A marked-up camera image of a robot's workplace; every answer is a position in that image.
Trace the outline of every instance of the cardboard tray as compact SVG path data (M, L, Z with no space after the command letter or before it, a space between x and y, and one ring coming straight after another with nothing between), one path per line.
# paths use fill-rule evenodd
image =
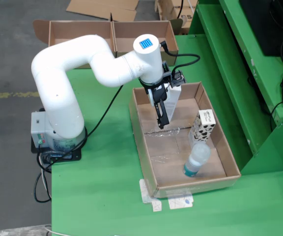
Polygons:
M44 21L35 20L33 28L36 37L42 42L53 46L73 38L88 34L97 34L108 43L116 57L113 26L110 21ZM79 68L90 68L89 64Z
M112 22L112 24L117 57L132 51L134 40L145 33L153 34L159 39L159 42L165 40L171 53L177 54L179 51L169 21ZM175 64L176 57L166 54L163 48L161 48L161 57L168 65Z
M198 110L212 109L214 127L207 144L208 162L195 177L187 177L183 166L191 152L188 133ZM141 170L151 197L165 198L232 186L241 177L230 146L201 83L182 85L172 121L160 130L155 108L144 88L133 89L129 105Z

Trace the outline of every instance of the dice-patterned box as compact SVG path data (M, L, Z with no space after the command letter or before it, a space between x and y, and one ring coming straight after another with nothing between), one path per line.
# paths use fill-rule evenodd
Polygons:
M215 125L216 121L211 109L199 110L189 133L191 148L197 142L206 142Z

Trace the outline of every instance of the concrete floor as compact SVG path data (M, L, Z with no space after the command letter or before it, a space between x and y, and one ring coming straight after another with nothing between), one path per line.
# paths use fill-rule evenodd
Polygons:
M0 230L51 222L51 203L38 204L33 198L40 170L30 152L30 114L42 104L33 93L30 65L46 45L35 37L32 22L97 20L66 12L69 2L0 0ZM154 1L141 0L135 20L158 19ZM41 184L38 196L46 198Z

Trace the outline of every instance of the clear plastic bottle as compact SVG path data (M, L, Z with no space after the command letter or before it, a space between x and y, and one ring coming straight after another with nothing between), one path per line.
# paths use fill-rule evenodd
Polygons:
M192 148L189 159L184 165L184 174L189 177L194 177L201 166L208 161L209 157L210 147L203 142L196 143Z

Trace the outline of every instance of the green workbench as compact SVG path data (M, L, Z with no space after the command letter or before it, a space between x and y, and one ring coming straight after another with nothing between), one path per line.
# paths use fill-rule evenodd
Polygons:
M201 60L182 68L188 82L202 81L239 166L252 152L227 92L207 36L177 36L180 53ZM177 64L188 62L178 58ZM68 72L91 130L117 91L100 85L89 69ZM78 162L53 166L52 227L73 236L280 235L283 234L283 171L242 176L233 187L194 195L190 208L162 211L143 204L143 178L128 103L135 80L126 84Z

